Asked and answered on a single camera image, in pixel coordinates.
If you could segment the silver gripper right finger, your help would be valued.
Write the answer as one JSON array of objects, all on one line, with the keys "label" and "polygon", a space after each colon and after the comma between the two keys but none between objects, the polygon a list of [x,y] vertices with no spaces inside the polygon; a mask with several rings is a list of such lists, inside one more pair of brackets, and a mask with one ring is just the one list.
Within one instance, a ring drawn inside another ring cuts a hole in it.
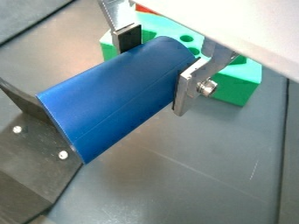
[{"label": "silver gripper right finger", "polygon": [[236,59],[238,54],[209,38],[204,38],[197,58],[178,75],[176,82],[172,111],[182,116],[194,99],[202,95],[209,97],[217,87],[210,77]]}]

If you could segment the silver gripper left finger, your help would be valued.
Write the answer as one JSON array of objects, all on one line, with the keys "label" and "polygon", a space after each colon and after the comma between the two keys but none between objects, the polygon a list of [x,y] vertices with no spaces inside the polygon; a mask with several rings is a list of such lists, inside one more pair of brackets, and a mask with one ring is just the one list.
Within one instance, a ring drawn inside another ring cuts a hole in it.
[{"label": "silver gripper left finger", "polygon": [[141,25],[129,0],[97,0],[110,30],[112,43],[118,53],[141,44]]}]

